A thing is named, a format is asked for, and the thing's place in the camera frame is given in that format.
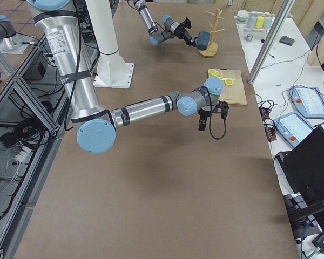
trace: white table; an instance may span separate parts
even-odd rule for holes
[[[241,45],[245,52],[247,67],[250,69],[253,67],[253,64],[263,45],[261,40],[265,39],[267,34],[245,31],[243,24],[237,24],[237,27]],[[253,35],[251,42],[247,42],[244,39],[244,37],[248,33]],[[279,43],[279,39],[284,35],[288,36],[289,38],[295,39],[293,46]],[[269,53],[271,54],[271,56],[268,56],[266,58],[262,67],[271,65],[275,62],[293,60],[299,56],[304,56],[292,62],[274,64],[273,66],[260,70],[253,86],[256,94],[260,95],[263,100],[273,100],[276,104],[283,105],[285,104],[285,100],[282,96],[282,92],[295,85],[318,87],[321,93],[324,94],[324,72],[321,67],[308,65],[307,57],[310,53],[310,48],[291,18],[286,19]],[[285,99],[288,100],[289,95],[287,91],[284,92],[284,96]],[[281,112],[283,112],[282,115],[284,115],[292,111],[296,111],[296,109],[293,106],[292,102],[289,101],[287,108],[285,106],[275,106],[270,113],[270,117],[272,119],[276,119],[280,116]],[[309,119],[309,122],[313,125],[316,125],[324,122],[324,120]],[[271,154],[272,156],[275,156],[280,151],[290,151],[291,149],[292,146],[284,141],[283,137],[278,134],[277,141],[272,142]],[[275,162],[275,169],[279,178],[283,195],[293,193],[277,161]],[[311,240],[313,240],[315,237],[316,235],[310,236],[303,242],[303,250],[307,255],[310,255],[315,249],[311,243]],[[324,259],[324,254],[318,253],[312,258]]]

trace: computer monitor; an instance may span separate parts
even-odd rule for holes
[[[324,200],[324,129],[319,126],[284,157],[287,180],[308,206]],[[314,214],[324,232],[324,211]]]

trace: white pillar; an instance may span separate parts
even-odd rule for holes
[[[93,85],[130,88],[134,64],[125,63],[119,54],[109,1],[86,0],[86,6],[101,52]]]

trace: wooden mug tree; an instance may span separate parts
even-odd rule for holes
[[[219,32],[219,31],[224,31],[225,29],[221,29],[221,30],[217,30],[217,25],[218,25],[218,20],[219,19],[224,19],[223,17],[220,17],[221,13],[222,13],[222,10],[220,9],[217,9],[217,12],[216,14],[214,13],[211,13],[209,11],[207,11],[207,13],[209,13],[210,15],[213,15],[215,16],[215,22],[214,22],[214,25],[212,25],[210,22],[209,22],[209,25],[210,27],[212,28],[212,31],[210,32],[210,40],[209,40],[209,44],[207,46],[207,49],[206,50],[200,50],[199,51],[199,54],[205,58],[212,58],[213,56],[216,55],[217,53],[217,48],[218,48],[218,45],[217,43],[214,41],[215,39],[215,33],[216,32]]]

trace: label sticker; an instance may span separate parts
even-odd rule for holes
[[[54,57],[70,53],[63,31],[48,33],[46,37]]]

